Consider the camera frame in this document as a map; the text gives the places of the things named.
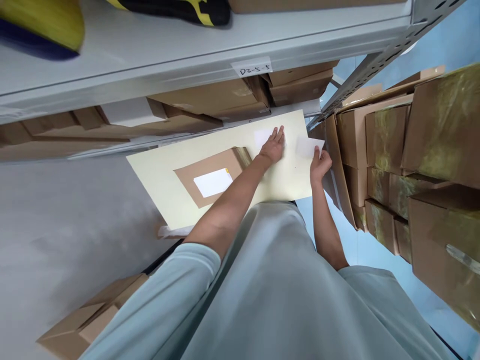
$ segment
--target blue floor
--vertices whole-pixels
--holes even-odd
[[[348,78],[363,58],[342,59],[334,69],[335,74]],[[387,89],[426,68],[445,65],[449,72],[475,62],[480,62],[480,1],[467,0],[422,37],[410,52],[378,73],[369,84],[382,83]],[[321,97],[323,104],[335,91],[336,88],[330,84]],[[480,359],[479,334],[413,275],[410,264],[392,255],[370,234],[355,231],[330,198],[328,201],[348,262],[390,270],[425,320],[462,359]],[[312,198],[300,199],[296,203],[313,238]]]

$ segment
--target light blue shirt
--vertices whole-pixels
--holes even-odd
[[[449,359],[393,274],[335,271],[297,208],[261,203],[221,264],[177,247],[81,360]]]

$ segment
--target sleeve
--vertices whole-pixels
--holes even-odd
[[[207,291],[220,264],[205,245],[178,246],[80,359],[152,359]]]
[[[449,359],[442,342],[390,271],[349,266],[338,273],[412,359]]]

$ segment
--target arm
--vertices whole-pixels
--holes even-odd
[[[255,190],[270,166],[282,158],[284,127],[273,129],[270,138],[251,164],[200,218],[184,243],[198,243],[215,250],[223,259],[235,238]]]
[[[313,200],[313,233],[316,251],[338,271],[349,266],[349,263],[345,258],[339,231],[330,214],[322,185],[322,179],[331,166],[332,159],[329,153],[322,150],[320,155],[319,147],[315,146],[315,154],[310,165],[310,184]]]

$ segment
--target hand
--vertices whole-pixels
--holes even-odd
[[[284,152],[285,134],[284,127],[280,126],[280,130],[277,132],[277,128],[273,129],[270,137],[265,144],[261,147],[259,157],[264,157],[269,160],[270,165],[278,163],[282,158]]]
[[[322,150],[315,146],[315,153],[313,154],[313,160],[310,165],[310,185],[317,186],[322,185],[322,179],[327,171],[332,166],[332,159],[326,150]]]

